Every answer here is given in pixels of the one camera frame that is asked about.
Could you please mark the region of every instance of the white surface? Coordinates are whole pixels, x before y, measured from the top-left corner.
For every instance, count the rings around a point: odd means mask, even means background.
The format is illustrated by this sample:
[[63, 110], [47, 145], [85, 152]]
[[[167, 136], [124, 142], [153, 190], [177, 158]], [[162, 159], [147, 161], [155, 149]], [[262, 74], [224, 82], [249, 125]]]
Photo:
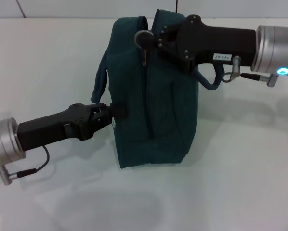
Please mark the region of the white surface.
[[27, 18], [153, 18], [162, 8], [175, 11], [176, 0], [19, 0]]
[[178, 0], [178, 12], [206, 18], [288, 18], [288, 0]]
[[0, 18], [22, 18], [15, 0], [0, 0]]
[[[21, 123], [89, 104], [113, 22], [0, 20], [0, 119]], [[209, 65], [200, 71], [214, 74]], [[110, 102], [108, 90], [102, 101]], [[177, 166], [119, 169], [111, 126], [48, 148], [41, 172], [8, 187], [0, 180], [0, 231], [288, 231], [288, 77], [272, 89], [243, 79], [201, 88], [196, 137]], [[8, 169], [44, 160], [39, 148]]]

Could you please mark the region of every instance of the fabric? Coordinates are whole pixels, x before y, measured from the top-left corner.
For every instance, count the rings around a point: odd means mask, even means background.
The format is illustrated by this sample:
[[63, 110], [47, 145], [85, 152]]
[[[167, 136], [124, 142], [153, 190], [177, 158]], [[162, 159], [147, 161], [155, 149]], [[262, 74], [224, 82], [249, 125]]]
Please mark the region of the fabric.
[[[151, 31], [181, 23], [178, 13], [157, 10]], [[121, 168], [143, 164], [180, 163], [189, 152], [197, 123], [198, 82], [215, 90], [224, 73], [215, 66], [217, 77], [210, 84], [194, 69], [187, 75], [160, 59], [156, 50], [143, 67], [143, 51], [134, 44], [139, 30], [148, 30], [145, 17], [120, 18], [112, 30], [109, 46], [101, 60], [91, 97], [99, 103], [108, 72], [112, 103], [123, 103], [128, 117], [115, 119], [115, 142]]]

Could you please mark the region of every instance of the backpack zipper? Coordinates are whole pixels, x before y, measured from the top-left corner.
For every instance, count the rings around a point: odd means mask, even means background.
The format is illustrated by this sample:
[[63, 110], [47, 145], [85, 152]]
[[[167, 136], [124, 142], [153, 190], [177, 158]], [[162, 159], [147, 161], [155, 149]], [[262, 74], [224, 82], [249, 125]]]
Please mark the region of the backpack zipper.
[[[138, 30], [148, 30], [148, 24], [146, 17], [142, 17], [141, 22], [138, 24]], [[142, 103], [144, 109], [144, 116], [146, 120], [148, 138], [154, 138], [153, 126], [148, 112], [148, 105], [147, 105], [147, 70], [149, 65], [149, 51], [146, 52], [146, 66], [143, 66], [143, 50], [138, 50], [138, 56], [140, 61], [140, 70], [141, 70], [141, 79], [142, 79]]]

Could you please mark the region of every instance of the white table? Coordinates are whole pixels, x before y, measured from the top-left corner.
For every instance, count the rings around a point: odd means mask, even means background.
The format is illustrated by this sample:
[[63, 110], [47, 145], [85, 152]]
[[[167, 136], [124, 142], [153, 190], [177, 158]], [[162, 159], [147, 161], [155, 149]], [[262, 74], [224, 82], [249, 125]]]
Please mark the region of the white table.
[[[90, 104], [113, 22], [0, 19], [0, 119], [21, 123]], [[214, 75], [209, 65], [200, 71]], [[102, 102], [111, 102], [108, 90]], [[288, 231], [288, 77], [272, 89], [245, 79], [201, 88], [198, 112], [192, 148], [176, 166], [121, 170], [111, 126], [89, 141], [48, 145], [41, 172], [10, 186], [0, 180], [0, 231]], [[38, 148], [7, 167], [38, 167], [45, 157]]]

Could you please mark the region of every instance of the white wall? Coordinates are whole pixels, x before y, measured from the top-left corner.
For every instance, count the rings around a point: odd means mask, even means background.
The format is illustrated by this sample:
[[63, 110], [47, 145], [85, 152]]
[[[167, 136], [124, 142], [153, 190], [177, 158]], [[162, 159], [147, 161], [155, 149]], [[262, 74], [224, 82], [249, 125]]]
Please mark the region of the white wall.
[[178, 11], [206, 18], [288, 18], [288, 0], [178, 0]]
[[15, 0], [0, 0], [0, 18], [22, 18]]
[[31, 18], [154, 17], [158, 8], [175, 10], [175, 0], [20, 0]]
[[[175, 10], [175, 0], [19, 0], [28, 18], [118, 18]], [[288, 18], [288, 0], [178, 0], [178, 12], [206, 18]], [[16, 0], [0, 0], [0, 18], [22, 17]]]

